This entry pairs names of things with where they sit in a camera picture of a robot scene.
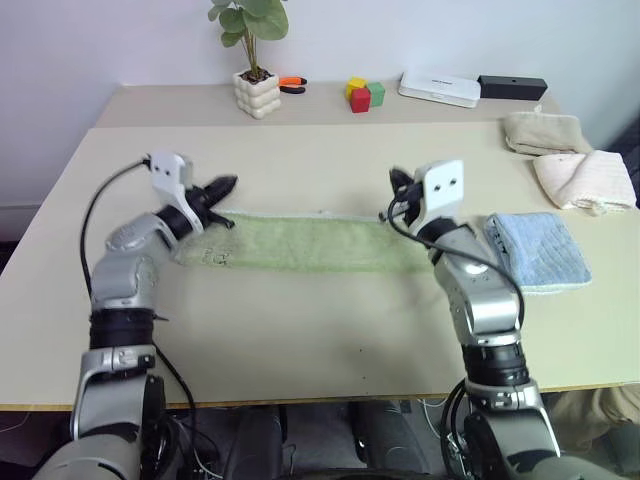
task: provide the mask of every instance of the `plant stem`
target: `plant stem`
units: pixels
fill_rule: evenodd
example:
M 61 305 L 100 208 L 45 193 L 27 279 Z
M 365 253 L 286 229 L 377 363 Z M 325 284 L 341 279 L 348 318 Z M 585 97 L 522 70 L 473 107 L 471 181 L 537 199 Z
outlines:
M 247 50 L 247 42 L 244 37 L 240 39 L 240 45 L 242 45 L 242 49 L 244 50 L 244 54 L 249 58 L 249 50 Z
M 251 66 L 251 73 L 257 78 L 260 67 L 258 67 L 258 58 L 256 54 L 256 37 L 247 31 L 244 34 L 243 41 L 246 46 L 247 58 L 249 59 L 249 65 Z

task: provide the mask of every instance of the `white tabletop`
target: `white tabletop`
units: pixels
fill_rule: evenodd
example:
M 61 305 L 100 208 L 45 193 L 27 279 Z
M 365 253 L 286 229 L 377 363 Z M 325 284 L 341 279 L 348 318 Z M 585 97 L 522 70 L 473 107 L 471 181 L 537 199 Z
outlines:
M 580 290 L 527 297 L 523 345 L 541 387 L 640 380 L 640 215 L 559 211 L 529 157 L 495 121 L 369 125 L 96 128 L 52 190 L 0 277 L 0 409 L 68 408 L 88 346 L 78 260 L 87 202 L 114 170 L 168 148 L 195 180 L 236 173 L 221 208 L 375 216 L 387 170 L 465 161 L 461 218 L 555 211 L 593 270 Z M 94 264 L 108 233 L 160 204 L 139 171 L 113 186 L 89 231 Z M 444 394 L 464 375 L 448 303 L 431 274 L 300 274 L 167 265 L 154 338 L 200 403 Z M 168 375 L 167 397 L 183 402 Z

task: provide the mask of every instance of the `white wall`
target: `white wall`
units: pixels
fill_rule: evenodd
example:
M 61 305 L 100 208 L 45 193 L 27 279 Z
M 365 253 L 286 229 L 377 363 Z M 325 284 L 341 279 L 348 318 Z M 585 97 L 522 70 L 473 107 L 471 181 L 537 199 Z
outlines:
M 118 84 L 227 82 L 242 51 L 219 45 L 209 6 L 0 2 L 0 206 L 46 196 Z M 640 107 L 639 0 L 290 0 L 286 9 L 289 36 L 259 47 L 277 72 L 389 78 L 420 64 L 540 76 L 596 146 Z

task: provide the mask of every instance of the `black box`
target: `black box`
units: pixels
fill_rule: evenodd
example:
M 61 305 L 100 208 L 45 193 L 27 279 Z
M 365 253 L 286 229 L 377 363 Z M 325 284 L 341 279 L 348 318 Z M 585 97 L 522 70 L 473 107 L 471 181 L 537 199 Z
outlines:
M 481 98 L 508 98 L 511 100 L 540 100 L 547 90 L 541 78 L 491 77 L 480 75 Z

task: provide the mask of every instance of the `green leaf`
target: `green leaf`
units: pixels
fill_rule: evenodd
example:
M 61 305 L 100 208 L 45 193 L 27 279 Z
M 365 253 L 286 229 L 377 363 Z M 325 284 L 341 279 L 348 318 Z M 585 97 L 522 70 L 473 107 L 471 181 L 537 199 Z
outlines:
M 213 7 L 211 7 L 211 10 L 209 10 L 209 13 L 207 14 L 207 16 L 209 17 L 209 21 L 215 22 L 216 18 L 218 18 L 218 14 L 225 8 L 227 7 L 225 7 L 224 5 L 214 5 Z
M 244 18 L 242 18 L 242 12 L 235 8 L 226 8 L 220 14 L 220 25 L 224 28 L 225 32 L 238 33 L 245 29 Z
M 222 35 L 220 36 L 220 41 L 222 42 L 222 45 L 224 45 L 227 48 L 233 47 L 236 43 L 238 43 L 238 40 L 240 40 L 243 35 L 244 35 L 244 30 L 242 32 L 236 32 L 236 33 L 222 32 Z
M 262 40 L 280 40 L 289 31 L 289 21 L 280 0 L 265 0 L 269 11 L 263 17 L 251 15 L 243 10 L 244 22 L 251 33 Z
M 264 17 L 271 7 L 269 0 L 237 0 L 254 17 Z

